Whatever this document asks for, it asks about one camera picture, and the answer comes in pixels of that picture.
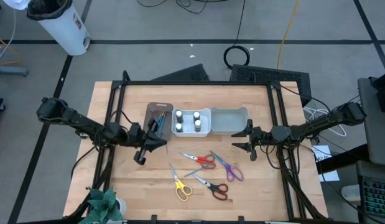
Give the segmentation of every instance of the small bottle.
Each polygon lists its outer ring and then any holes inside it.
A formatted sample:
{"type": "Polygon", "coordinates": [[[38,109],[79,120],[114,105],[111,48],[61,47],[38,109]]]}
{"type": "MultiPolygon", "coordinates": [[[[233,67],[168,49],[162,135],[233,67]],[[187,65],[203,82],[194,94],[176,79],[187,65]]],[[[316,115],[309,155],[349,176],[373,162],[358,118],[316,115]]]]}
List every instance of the small bottle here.
{"type": "Polygon", "coordinates": [[[200,113],[199,112],[194,112],[193,114],[193,122],[195,122],[196,120],[199,120],[200,119],[200,113]]]}
{"type": "Polygon", "coordinates": [[[177,118],[178,123],[182,123],[184,120],[182,119],[182,112],[181,111],[176,111],[175,112],[175,117],[177,118]]]}
{"type": "Polygon", "coordinates": [[[176,132],[182,132],[182,124],[178,123],[175,125],[175,131],[176,132]]]}
{"type": "Polygon", "coordinates": [[[195,121],[195,131],[200,132],[200,127],[201,127],[202,122],[200,120],[195,121]]]}

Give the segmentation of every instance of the flower pot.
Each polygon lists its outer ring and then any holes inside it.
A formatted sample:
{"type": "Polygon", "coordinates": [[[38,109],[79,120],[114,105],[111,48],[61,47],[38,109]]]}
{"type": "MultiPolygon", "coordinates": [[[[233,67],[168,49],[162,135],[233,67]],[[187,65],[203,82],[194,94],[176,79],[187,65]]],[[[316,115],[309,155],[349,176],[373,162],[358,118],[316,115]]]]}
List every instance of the flower pot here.
{"type": "Polygon", "coordinates": [[[126,214],[127,204],[123,199],[116,198],[116,206],[118,206],[120,213],[124,217],[124,214],[126,214]]]}

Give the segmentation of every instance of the green leaf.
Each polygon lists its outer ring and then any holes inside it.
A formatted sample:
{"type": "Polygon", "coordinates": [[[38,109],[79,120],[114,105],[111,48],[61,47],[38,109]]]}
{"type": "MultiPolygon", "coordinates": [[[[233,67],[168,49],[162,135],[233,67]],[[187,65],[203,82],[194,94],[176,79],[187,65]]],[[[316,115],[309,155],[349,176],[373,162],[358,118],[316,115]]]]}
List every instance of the green leaf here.
{"type": "Polygon", "coordinates": [[[90,195],[93,200],[102,200],[104,198],[104,193],[96,189],[90,189],[90,195]]]}
{"type": "Polygon", "coordinates": [[[122,213],[120,213],[117,206],[114,206],[109,212],[107,217],[112,221],[121,221],[123,220],[122,213]]]}
{"type": "Polygon", "coordinates": [[[108,209],[100,211],[100,222],[102,223],[104,219],[106,218],[106,215],[108,214],[108,209]]]}
{"type": "Polygon", "coordinates": [[[115,204],[115,201],[116,201],[116,197],[115,197],[115,193],[113,192],[112,189],[108,189],[105,194],[104,194],[104,197],[103,197],[103,200],[107,201],[108,203],[108,206],[110,208],[113,207],[113,205],[115,204]]]}
{"type": "Polygon", "coordinates": [[[108,205],[104,200],[88,200],[88,203],[90,203],[91,206],[93,206],[94,210],[102,211],[107,210],[108,205]]]}
{"type": "Polygon", "coordinates": [[[104,220],[101,222],[101,224],[106,224],[108,222],[109,218],[104,218],[104,220]]]}
{"type": "Polygon", "coordinates": [[[80,221],[78,224],[91,224],[100,220],[100,213],[96,210],[92,210],[86,218],[80,221]]]}

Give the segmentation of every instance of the gray floor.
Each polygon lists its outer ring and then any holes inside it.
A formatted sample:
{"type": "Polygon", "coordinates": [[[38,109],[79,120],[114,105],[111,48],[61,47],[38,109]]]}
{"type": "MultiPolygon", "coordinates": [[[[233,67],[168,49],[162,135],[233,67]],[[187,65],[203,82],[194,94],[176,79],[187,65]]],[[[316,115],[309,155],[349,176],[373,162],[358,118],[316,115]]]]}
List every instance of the gray floor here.
{"type": "MultiPolygon", "coordinates": [[[[147,4],[158,1],[145,0],[147,4]]],[[[208,4],[200,15],[181,10],[173,0],[145,8],[135,0],[93,0],[85,25],[95,40],[234,39],[238,31],[242,0],[208,4]]],[[[81,14],[86,0],[75,0],[81,14]]],[[[202,4],[192,3],[194,9],[202,4]]],[[[377,38],[385,40],[385,0],[361,0],[377,38]]],[[[240,39],[281,39],[293,10],[293,1],[247,0],[240,39]]],[[[0,36],[9,39],[12,10],[3,5],[0,36]]],[[[17,12],[17,40],[50,40],[38,23],[17,12]]],[[[351,0],[301,0],[288,39],[370,40],[351,0]]],[[[229,44],[137,44],[91,45],[74,57],[61,98],[80,113],[88,111],[94,82],[119,80],[126,69],[133,80],[150,80],[198,63],[214,80],[228,80],[230,71],[222,56],[229,44]]],[[[279,45],[246,44],[250,65],[275,68],[279,45]]],[[[0,76],[0,97],[7,110],[0,117],[0,224],[7,223],[34,151],[42,124],[35,111],[44,96],[52,96],[66,53],[58,45],[12,46],[30,68],[28,77],[0,76]]],[[[3,58],[12,60],[10,51],[3,58]]],[[[243,63],[244,55],[230,52],[229,61],[243,63]]],[[[308,72],[312,94],[334,107],[358,94],[356,80],[385,73],[373,44],[285,45],[281,69],[308,72]]],[[[325,131],[323,135],[351,149],[365,142],[363,126],[347,127],[347,138],[325,131]]],[[[70,184],[70,169],[80,140],[67,127],[51,126],[22,207],[19,222],[61,218],[70,184]]],[[[340,149],[330,145],[333,152],[340,149]]],[[[337,189],[356,184],[354,167],[339,170],[337,189]]],[[[354,210],[323,185],[330,217],[357,221],[354,210]]]]}

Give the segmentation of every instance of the purple scissors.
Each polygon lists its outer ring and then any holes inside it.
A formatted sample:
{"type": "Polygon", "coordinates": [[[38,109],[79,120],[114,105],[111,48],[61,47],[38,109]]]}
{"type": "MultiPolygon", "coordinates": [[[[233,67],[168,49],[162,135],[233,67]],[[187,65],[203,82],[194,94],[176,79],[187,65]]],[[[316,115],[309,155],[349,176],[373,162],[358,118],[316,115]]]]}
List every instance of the purple scissors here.
{"type": "Polygon", "coordinates": [[[243,181],[243,174],[242,171],[237,168],[236,166],[229,165],[224,160],[222,160],[220,157],[218,157],[214,152],[210,151],[213,156],[225,167],[225,171],[227,171],[227,180],[232,182],[237,178],[239,181],[243,181]]]}

